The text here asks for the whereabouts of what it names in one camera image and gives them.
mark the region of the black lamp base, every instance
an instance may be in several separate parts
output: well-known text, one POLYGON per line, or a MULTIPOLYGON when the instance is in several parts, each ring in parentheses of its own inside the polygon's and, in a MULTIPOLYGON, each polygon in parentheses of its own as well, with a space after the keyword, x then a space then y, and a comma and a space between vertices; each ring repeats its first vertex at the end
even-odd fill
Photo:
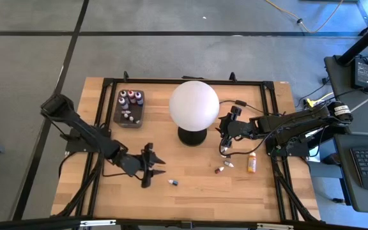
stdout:
POLYGON ((207 129, 191 132, 178 127, 178 137, 187 146, 197 146, 204 142, 207 136, 207 129))

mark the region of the black table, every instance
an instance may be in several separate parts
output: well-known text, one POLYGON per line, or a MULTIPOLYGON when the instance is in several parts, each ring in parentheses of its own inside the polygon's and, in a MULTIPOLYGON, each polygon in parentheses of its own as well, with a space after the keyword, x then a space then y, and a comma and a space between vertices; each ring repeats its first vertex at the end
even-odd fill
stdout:
POLYGON ((351 205, 356 211, 368 212, 368 190, 360 185, 350 153, 351 148, 368 146, 368 136, 337 134, 334 136, 334 142, 341 159, 344 182, 347 185, 351 205))
MULTIPOLYGON (((334 57, 326 57, 325 64, 335 95, 352 90, 350 87, 352 72, 350 66, 343 67, 338 65, 334 57)), ((360 91, 348 93, 336 98, 336 100, 345 103, 350 109, 366 99, 368 99, 368 95, 360 91)), ((368 135, 368 102, 353 112, 353 118, 353 122, 346 129, 347 133, 368 135)))

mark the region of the label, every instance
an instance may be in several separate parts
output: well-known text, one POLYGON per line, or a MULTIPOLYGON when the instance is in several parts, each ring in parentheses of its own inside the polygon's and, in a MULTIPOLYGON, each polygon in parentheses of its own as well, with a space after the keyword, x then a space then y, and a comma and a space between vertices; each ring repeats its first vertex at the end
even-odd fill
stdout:
POLYGON ((349 109, 349 107, 347 105, 338 106, 338 107, 335 108, 335 111, 339 111, 339 110, 342 110, 342 109, 349 109))
POLYGON ((338 116, 340 114, 345 114, 345 113, 350 113, 350 110, 349 109, 343 109, 341 111, 335 112, 335 115, 338 116))

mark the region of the gray carpet floor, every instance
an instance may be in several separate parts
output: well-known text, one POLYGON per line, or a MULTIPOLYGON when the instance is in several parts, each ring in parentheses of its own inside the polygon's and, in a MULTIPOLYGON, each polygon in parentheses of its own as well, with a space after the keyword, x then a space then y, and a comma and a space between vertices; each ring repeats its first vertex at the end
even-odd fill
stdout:
MULTIPOLYGON (((318 27, 337 3, 273 1, 318 27)), ((362 1, 368 14, 368 0, 362 1)), ((82 0, 0 0, 0 30, 73 31, 82 0)), ((322 31, 366 27, 357 5, 344 3, 322 31)), ((91 1, 82 31, 301 31, 294 19, 264 0, 91 1)), ((78 103, 86 77, 180 78, 182 75, 288 81, 295 104, 320 87, 323 58, 342 54, 357 38, 106 36, 79 37, 63 93, 78 103)), ((40 130, 39 106, 55 88, 69 36, 0 36, 0 220, 7 220, 40 130)), ((331 92, 325 86, 312 98, 331 92)), ((48 217, 65 142, 51 129, 24 218, 48 217)), ((342 197, 339 180, 314 178, 321 218, 368 227, 368 213, 328 200, 342 197)))

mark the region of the wooden table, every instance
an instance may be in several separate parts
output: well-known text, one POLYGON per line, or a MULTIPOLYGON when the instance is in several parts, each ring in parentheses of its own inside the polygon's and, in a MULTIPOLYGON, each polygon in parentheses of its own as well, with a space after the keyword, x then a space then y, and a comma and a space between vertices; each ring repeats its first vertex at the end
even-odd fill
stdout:
MULTIPOLYGON (((91 124, 95 119, 102 82, 103 78, 87 78, 80 99, 78 113, 91 124)), ((182 144, 177 136, 177 126, 169 115, 169 98, 176 87, 176 84, 117 85, 116 93, 120 89, 140 89, 145 92, 145 114, 142 127, 138 129, 121 128, 111 121, 112 138, 126 145, 131 154, 139 154, 145 144, 152 142, 157 156, 166 162, 165 165, 158 165, 157 169, 167 172, 155 176, 150 188, 145 189, 141 188, 141 183, 136 178, 101 177, 94 216, 114 219, 280 221, 272 166, 265 146, 256 151, 255 174, 247 173, 247 155, 233 156, 231 162, 235 167, 226 167, 220 174, 215 174, 214 170, 223 166, 224 160, 217 151, 220 134, 215 128, 219 126, 219 120, 208 128, 207 138, 200 146, 188 147, 182 144), (178 181, 179 185, 175 187, 168 184, 168 179, 178 181)), ((212 88, 217 92, 220 101, 239 99, 257 109, 263 109, 257 86, 213 85, 212 88)), ((105 105, 109 101, 109 94, 107 93, 105 105)), ((275 82, 275 94, 279 111, 295 111, 287 82, 275 82)), ((221 104, 219 116, 225 116, 231 106, 232 103, 221 104)), ((262 116, 253 109, 242 109, 238 118, 241 121, 262 116)), ((230 151, 251 150, 260 141, 234 142, 230 151)), ((86 153, 77 153, 64 164, 52 214, 60 212, 79 188, 86 157, 86 153)), ((319 219, 306 163, 296 157, 289 157, 288 160, 294 191, 310 213, 319 219)), ((121 172, 120 168, 105 163, 105 174, 121 172)), ((86 196, 83 213, 87 212, 88 198, 89 195, 86 196)), ((283 198, 287 217, 290 219, 285 192, 283 198)))

